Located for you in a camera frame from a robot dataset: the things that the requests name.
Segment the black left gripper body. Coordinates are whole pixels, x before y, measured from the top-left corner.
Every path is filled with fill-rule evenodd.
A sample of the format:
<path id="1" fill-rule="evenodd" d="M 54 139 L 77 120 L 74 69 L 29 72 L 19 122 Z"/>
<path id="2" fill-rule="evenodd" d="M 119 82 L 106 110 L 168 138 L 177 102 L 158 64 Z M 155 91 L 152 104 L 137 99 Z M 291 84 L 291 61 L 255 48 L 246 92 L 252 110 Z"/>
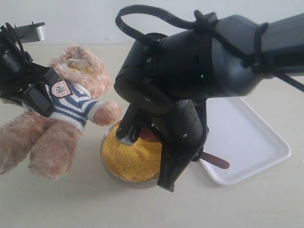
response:
<path id="1" fill-rule="evenodd" d="M 45 66 L 31 64 L 26 67 L 21 74 L 15 78 L 10 78 L 0 82 L 1 99 L 9 100 L 18 104 L 24 103 L 22 99 L 23 92 L 32 84 L 45 84 L 44 82 Z"/>

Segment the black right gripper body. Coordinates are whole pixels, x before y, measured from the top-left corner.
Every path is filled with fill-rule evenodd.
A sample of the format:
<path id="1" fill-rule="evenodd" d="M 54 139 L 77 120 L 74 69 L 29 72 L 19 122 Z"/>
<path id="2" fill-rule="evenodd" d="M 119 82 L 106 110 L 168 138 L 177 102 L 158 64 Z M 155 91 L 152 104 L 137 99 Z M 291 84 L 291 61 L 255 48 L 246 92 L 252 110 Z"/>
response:
<path id="1" fill-rule="evenodd" d="M 186 164 L 196 158 L 206 141 L 205 104 L 187 100 L 152 100 L 151 132 L 162 144 L 161 163 Z"/>

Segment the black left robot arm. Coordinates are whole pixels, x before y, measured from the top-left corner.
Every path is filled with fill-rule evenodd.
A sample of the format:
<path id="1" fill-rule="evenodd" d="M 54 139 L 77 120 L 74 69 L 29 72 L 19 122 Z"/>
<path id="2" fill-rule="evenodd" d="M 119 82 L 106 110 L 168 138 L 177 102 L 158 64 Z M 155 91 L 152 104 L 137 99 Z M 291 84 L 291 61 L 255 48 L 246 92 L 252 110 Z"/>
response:
<path id="1" fill-rule="evenodd" d="M 55 107 L 46 86 L 53 86 L 59 76 L 53 68 L 33 63 L 23 46 L 19 46 L 9 38 L 0 39 L 0 97 L 18 105 L 28 105 L 49 117 Z"/>

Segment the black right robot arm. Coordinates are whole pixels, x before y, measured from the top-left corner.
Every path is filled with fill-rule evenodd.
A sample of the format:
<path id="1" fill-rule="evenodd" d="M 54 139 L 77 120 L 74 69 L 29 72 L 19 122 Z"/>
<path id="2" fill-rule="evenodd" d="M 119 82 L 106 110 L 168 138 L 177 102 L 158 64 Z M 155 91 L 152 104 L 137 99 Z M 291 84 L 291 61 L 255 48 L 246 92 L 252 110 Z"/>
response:
<path id="1" fill-rule="evenodd" d="M 206 102 L 251 93 L 279 78 L 298 90 L 304 72 L 304 16 L 257 24 L 240 15 L 218 19 L 195 12 L 194 22 L 168 17 L 183 29 L 166 36 L 118 27 L 135 42 L 114 83 L 129 103 L 117 132 L 135 142 L 142 129 L 161 142 L 159 187 L 173 191 L 190 162 L 202 157 L 209 133 Z"/>

